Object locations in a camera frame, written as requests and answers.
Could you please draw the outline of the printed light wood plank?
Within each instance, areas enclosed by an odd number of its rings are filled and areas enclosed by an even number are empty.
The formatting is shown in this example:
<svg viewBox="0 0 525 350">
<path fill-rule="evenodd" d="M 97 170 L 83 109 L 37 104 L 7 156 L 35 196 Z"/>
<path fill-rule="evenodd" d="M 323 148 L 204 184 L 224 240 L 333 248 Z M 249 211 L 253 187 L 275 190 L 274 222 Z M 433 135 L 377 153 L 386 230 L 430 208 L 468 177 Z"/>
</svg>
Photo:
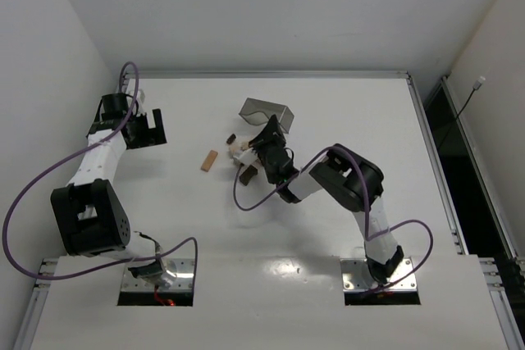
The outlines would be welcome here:
<svg viewBox="0 0 525 350">
<path fill-rule="evenodd" d="M 239 177 L 241 179 L 252 179 L 258 175 L 260 167 L 260 162 L 258 159 L 253 161 L 249 160 L 249 164 L 246 164 L 245 160 L 241 161 L 235 158 L 234 163 L 240 168 Z"/>
</svg>

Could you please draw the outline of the smoky transparent plastic bin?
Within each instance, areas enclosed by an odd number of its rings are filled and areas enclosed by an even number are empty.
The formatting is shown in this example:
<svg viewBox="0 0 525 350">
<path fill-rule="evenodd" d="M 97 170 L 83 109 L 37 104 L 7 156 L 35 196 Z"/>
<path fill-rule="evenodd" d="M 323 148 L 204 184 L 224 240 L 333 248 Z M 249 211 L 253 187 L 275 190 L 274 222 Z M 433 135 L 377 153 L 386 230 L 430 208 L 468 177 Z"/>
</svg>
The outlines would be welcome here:
<svg viewBox="0 0 525 350">
<path fill-rule="evenodd" d="M 294 121 L 294 113 L 284 104 L 247 98 L 240 108 L 239 116 L 252 126 L 265 125 L 272 116 L 277 118 L 281 130 L 288 134 Z"/>
</svg>

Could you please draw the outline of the plain light wood plank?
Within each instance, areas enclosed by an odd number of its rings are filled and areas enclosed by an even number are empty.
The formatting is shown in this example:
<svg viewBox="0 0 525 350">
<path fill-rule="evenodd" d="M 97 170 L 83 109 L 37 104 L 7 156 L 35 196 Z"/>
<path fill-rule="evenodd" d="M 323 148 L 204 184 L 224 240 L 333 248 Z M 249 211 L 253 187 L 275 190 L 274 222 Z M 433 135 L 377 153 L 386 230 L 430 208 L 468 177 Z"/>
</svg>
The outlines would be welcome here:
<svg viewBox="0 0 525 350">
<path fill-rule="evenodd" d="M 210 150 L 209 153 L 207 154 L 207 156 L 205 157 L 201 167 L 200 167 L 200 170 L 204 171 L 204 172 L 209 172 L 215 162 L 215 160 L 217 159 L 218 157 L 218 152 L 215 151 L 215 150 Z"/>
</svg>

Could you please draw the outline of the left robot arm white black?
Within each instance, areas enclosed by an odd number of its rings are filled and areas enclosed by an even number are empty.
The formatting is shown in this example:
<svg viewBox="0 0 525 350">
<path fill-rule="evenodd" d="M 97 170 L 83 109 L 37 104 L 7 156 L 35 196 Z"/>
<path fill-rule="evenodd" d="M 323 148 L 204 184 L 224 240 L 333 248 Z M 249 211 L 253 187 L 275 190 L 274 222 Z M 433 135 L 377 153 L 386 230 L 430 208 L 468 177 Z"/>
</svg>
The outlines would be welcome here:
<svg viewBox="0 0 525 350">
<path fill-rule="evenodd" d="M 160 110 L 153 110 L 153 120 L 150 127 L 143 93 L 104 95 L 87 134 L 89 150 L 50 200 L 69 255 L 127 260 L 134 278 L 160 286 L 166 274 L 160 243 L 131 229 L 112 185 L 125 151 L 166 143 Z"/>
</svg>

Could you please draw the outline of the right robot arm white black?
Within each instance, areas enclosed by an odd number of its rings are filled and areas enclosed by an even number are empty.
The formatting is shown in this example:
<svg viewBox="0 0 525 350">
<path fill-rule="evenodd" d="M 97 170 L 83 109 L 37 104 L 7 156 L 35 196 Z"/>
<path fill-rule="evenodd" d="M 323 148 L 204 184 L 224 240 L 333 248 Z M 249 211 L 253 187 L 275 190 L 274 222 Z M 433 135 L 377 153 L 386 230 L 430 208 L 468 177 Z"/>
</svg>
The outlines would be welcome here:
<svg viewBox="0 0 525 350">
<path fill-rule="evenodd" d="M 322 149 L 297 169 L 286 151 L 286 140 L 275 116 L 248 142 L 262 164 L 269 184 L 287 203 L 297 204 L 321 190 L 350 211 L 364 241 L 371 277 L 385 285 L 402 262 L 404 252 L 392 235 L 383 211 L 384 175 L 371 161 L 336 143 Z"/>
</svg>

